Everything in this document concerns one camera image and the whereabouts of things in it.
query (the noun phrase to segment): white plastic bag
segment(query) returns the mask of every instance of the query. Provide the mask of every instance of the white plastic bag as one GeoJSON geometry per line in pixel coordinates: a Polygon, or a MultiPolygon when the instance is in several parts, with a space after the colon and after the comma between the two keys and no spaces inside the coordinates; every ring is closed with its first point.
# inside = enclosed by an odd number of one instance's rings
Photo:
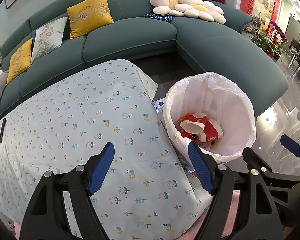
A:
{"type": "Polygon", "coordinates": [[[162,117],[174,146],[191,163],[189,138],[179,132],[180,117],[188,113],[206,113],[222,128],[224,136],[216,141],[210,154],[217,162],[229,162],[240,156],[256,140],[253,107],[248,96],[232,81],[213,72],[184,78],[166,95],[162,117]]]}

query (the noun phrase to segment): floor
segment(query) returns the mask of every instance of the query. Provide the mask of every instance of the floor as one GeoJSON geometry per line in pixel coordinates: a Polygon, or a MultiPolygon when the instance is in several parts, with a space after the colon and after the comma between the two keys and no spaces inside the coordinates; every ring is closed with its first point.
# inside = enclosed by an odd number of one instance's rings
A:
{"type": "MultiPolygon", "coordinates": [[[[280,144],[280,137],[287,134],[300,143],[300,76],[294,74],[297,63],[288,69],[290,58],[281,57],[276,63],[289,82],[286,93],[256,119],[257,139],[252,149],[273,169],[290,175],[300,175],[300,161],[280,144]]],[[[170,87],[178,80],[195,72],[177,54],[164,54],[133,61],[147,73],[159,87],[154,100],[165,97],[170,87]]],[[[234,171],[247,171],[242,158],[227,164],[234,171]]]]}

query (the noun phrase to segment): yellow embroidered pillow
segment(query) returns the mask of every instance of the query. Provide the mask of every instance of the yellow embroidered pillow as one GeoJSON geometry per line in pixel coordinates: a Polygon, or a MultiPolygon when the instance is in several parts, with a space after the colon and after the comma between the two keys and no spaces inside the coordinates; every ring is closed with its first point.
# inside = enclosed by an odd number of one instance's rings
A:
{"type": "Polygon", "coordinates": [[[107,0],[85,0],[67,8],[67,12],[71,27],[70,39],[114,23],[107,0]]]}
{"type": "Polygon", "coordinates": [[[22,44],[10,58],[7,85],[30,67],[32,38],[22,44]]]}

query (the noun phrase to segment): green sectional sofa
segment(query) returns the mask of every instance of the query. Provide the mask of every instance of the green sectional sofa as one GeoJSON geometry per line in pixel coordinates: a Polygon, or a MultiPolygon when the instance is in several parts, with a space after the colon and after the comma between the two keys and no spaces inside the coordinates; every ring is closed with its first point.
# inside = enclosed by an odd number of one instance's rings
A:
{"type": "MultiPolygon", "coordinates": [[[[81,1],[57,0],[27,19],[2,45],[0,69],[9,68],[11,55],[35,38],[36,29],[67,16],[66,9],[81,1]]],[[[252,101],[255,116],[260,115],[287,90],[286,77],[266,53],[241,35],[252,18],[214,3],[223,9],[225,25],[187,17],[176,17],[171,23],[145,18],[153,9],[150,0],[108,0],[114,23],[72,40],[68,20],[62,46],[40,57],[6,86],[0,119],[39,91],[90,66],[173,51],[197,73],[213,71],[237,83],[252,101]]]]}

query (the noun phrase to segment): light blue pillow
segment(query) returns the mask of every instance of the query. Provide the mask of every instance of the light blue pillow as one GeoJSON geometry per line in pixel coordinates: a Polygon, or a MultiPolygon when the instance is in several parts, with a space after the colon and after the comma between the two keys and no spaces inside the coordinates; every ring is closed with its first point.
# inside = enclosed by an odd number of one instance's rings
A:
{"type": "Polygon", "coordinates": [[[68,17],[63,17],[49,22],[36,30],[31,64],[43,55],[61,46],[67,19],[68,17]]]}

